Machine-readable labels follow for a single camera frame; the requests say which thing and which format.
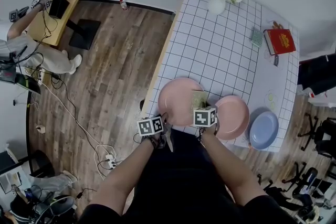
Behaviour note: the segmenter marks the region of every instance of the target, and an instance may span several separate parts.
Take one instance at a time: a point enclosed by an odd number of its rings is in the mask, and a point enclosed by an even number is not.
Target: black box
[[[62,19],[68,6],[69,2],[67,0],[52,0],[49,16],[54,19]]]

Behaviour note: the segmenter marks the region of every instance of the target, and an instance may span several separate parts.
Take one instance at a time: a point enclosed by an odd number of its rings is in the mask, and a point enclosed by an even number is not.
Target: bottle with red cap
[[[122,7],[123,10],[127,10],[128,6],[124,0],[119,0],[120,1],[120,6]]]

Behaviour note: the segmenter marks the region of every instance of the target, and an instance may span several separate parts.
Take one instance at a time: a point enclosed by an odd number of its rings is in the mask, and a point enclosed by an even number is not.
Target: black sleeve
[[[88,205],[78,220],[78,224],[118,223],[121,217],[104,205]]]
[[[270,196],[258,196],[244,206],[245,215],[253,219],[252,223],[287,223],[295,224],[296,221]]]

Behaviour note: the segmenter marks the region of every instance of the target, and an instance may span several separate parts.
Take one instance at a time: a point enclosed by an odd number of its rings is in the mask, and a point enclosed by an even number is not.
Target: red book
[[[289,29],[266,29],[264,34],[271,55],[286,54],[296,50]]]

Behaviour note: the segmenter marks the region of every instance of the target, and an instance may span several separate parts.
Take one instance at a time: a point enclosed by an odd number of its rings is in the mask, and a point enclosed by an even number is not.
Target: blue plate
[[[250,142],[252,147],[263,150],[269,147],[279,131],[279,121],[277,116],[270,111],[266,111],[254,120],[250,129]]]

